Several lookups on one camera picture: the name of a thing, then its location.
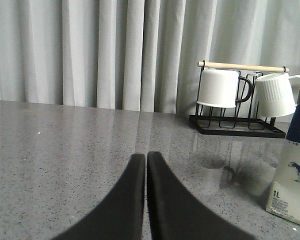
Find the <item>black metal rack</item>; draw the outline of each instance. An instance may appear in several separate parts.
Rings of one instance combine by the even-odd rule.
[[[226,116],[228,108],[220,109],[218,115],[214,113],[216,107],[203,106],[196,103],[195,115],[189,116],[189,121],[194,124],[198,131],[205,135],[223,135],[223,136],[246,136],[246,137],[261,137],[261,138],[280,138],[286,137],[286,133],[275,127],[276,118],[272,117],[268,120],[258,118],[259,104],[255,97],[256,79],[258,76],[262,76],[263,72],[258,70],[264,70],[264,72],[288,72],[286,67],[266,67],[266,66],[252,66],[252,65],[236,65],[228,63],[215,63],[215,62],[199,62],[198,66],[201,67],[199,77],[199,87],[197,92],[197,101],[199,99],[199,90],[202,79],[202,72],[205,67],[219,68],[219,69],[235,69],[241,76],[241,70],[251,70],[253,73],[248,73],[246,78],[251,79],[252,93],[249,99],[249,110],[246,117],[239,117],[241,109],[241,103],[237,103],[234,108],[233,116]],[[237,88],[237,98],[242,98],[246,88],[246,83],[240,86],[240,81]],[[208,108],[208,114],[204,115],[204,107]]]

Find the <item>wooden rod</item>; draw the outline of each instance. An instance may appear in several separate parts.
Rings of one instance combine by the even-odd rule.
[[[207,67],[215,69],[236,69],[236,70],[247,70],[256,72],[275,72],[283,73],[289,72],[289,68],[275,67],[275,66],[256,66],[256,65],[243,65],[243,64],[231,64],[231,63],[219,63],[219,62],[209,62],[198,61],[198,67]]]

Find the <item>ribbed white mug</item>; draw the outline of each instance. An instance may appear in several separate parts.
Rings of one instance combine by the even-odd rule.
[[[300,79],[300,75],[289,76],[286,72],[276,72],[255,80],[261,116],[276,118],[295,112],[296,103],[289,81],[294,78]]]
[[[248,84],[248,93],[236,99],[239,80]],[[236,103],[247,101],[252,93],[249,79],[234,70],[206,69],[202,72],[197,103],[210,107],[235,108]]]

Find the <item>milk carton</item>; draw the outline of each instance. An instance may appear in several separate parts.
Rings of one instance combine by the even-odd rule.
[[[286,140],[266,211],[300,225],[300,93]]]

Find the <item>granite surface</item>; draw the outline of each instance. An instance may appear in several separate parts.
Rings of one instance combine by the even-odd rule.
[[[71,227],[131,154],[148,151],[234,225],[258,239],[300,240],[299,225],[265,211],[284,141],[203,135],[173,114],[0,101],[0,240],[49,240]]]

